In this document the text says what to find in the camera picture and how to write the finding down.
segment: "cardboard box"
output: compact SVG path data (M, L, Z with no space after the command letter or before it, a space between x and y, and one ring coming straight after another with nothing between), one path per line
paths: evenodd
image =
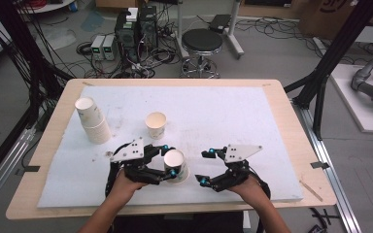
M96 0L97 8L136 8L148 0Z
M304 36L335 38L353 11L355 1L321 0L310 1L298 23Z

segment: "electronic equipment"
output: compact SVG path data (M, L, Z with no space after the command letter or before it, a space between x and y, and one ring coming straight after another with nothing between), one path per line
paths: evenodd
M105 37L104 44L102 45L104 50L105 59L115 60L118 53L117 39L114 35L108 35Z
M210 23L210 30L222 33L230 19L231 15L216 15Z
M92 45L90 46L95 60L105 59L104 50L102 50L102 45L104 44L105 36L96 36Z
M290 7L292 0L245 0L247 5Z
M143 7L140 9L139 21L143 35L144 47L153 49L158 47L156 27L156 6Z
M129 14L126 15L126 21L137 21L138 8L128 8Z
M119 43L119 52L122 56L127 57L132 62L138 63L138 45L140 41L140 28L138 21L127 21L127 11L119 13L115 34Z

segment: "paper cup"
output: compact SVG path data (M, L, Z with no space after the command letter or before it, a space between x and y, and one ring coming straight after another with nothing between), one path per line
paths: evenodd
M145 124L148 126L151 138L161 139L165 133L166 116L160 112L151 113L147 116Z
M75 102L75 108L80 116L83 127L96 127L100 125L104 116L90 97L82 97Z
M99 125L95 127L84 127L84 130L86 136L93 144L104 144L112 137L111 130L105 118Z
M180 150L169 150L165 153L163 161L165 171L171 169L179 171L175 179L166 180L168 183L182 183L189 177L189 168L184 154Z

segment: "forearm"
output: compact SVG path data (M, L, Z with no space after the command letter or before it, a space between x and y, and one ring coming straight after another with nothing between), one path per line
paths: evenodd
M286 223L269 200L265 200L261 205L252 204L251 201L248 204L256 210L265 228L265 232L290 232Z
M107 198L78 232L107 232L115 216L129 199L127 197Z

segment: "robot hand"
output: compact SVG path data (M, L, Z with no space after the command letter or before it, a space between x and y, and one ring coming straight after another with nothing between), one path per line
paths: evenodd
M195 178L199 181L201 186L210 187L214 191L220 192L243 183L248 176L251 175L258 180L262 190L268 198L270 198L271 192L268 183L264 182L254 170L251 171L251 167L247 161L248 157L261 150L261 146L229 145L223 149L209 149L208 151L203 151L203 157L216 158L216 156L218 156L222 159L227 170L224 174L212 179L201 175L195 175Z
M154 147L149 144L144 146L142 138L120 146L111 157L105 195L108 196L110 193L117 174L122 168L125 171L125 176L135 183L159 184L162 181L176 178L180 171L175 169L160 171L147 166L155 156L159 154L163 156L172 149L166 145Z

